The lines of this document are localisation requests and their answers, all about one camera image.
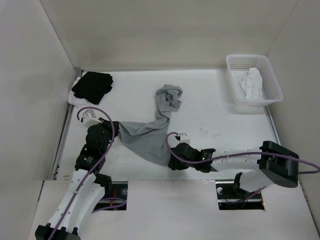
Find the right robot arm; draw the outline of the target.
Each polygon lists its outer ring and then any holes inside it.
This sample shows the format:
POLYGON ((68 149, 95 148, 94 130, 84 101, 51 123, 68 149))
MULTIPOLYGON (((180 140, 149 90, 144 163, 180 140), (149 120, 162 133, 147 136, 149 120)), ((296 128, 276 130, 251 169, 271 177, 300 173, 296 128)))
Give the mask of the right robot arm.
POLYGON ((298 186, 299 163, 293 152, 272 142, 246 152, 220 152, 214 148, 197 150, 186 142, 169 147, 168 167, 173 171, 194 168, 202 173, 235 170, 232 192, 245 197, 275 184, 284 188, 298 186))

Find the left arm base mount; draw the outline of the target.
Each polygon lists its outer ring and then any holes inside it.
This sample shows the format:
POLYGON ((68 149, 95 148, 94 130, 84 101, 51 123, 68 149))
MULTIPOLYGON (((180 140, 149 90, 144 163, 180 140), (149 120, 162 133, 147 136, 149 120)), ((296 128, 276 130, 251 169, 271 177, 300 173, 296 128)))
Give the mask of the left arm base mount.
POLYGON ((115 181, 99 200, 93 211, 125 211, 127 209, 128 182, 115 181))

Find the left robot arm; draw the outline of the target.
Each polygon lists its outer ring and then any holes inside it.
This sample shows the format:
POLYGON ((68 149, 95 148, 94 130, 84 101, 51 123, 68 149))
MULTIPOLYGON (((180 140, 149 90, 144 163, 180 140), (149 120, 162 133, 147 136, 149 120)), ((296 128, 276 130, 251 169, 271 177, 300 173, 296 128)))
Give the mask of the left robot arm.
POLYGON ((37 240, 81 238, 80 229, 98 202, 112 195, 112 178, 100 171, 106 161, 105 153, 118 134, 119 122, 101 117, 88 127, 68 189, 48 223, 37 227, 37 240))

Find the grey tank top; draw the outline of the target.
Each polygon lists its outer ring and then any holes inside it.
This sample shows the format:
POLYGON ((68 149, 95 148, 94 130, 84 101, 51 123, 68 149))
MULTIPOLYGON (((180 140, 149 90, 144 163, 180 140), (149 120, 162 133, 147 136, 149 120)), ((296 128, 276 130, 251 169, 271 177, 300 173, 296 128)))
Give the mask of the grey tank top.
POLYGON ((155 93, 155 120, 150 122, 123 121, 119 123, 122 144, 144 160, 165 166, 170 161, 166 136, 172 111, 180 109, 182 88, 166 84, 155 93))

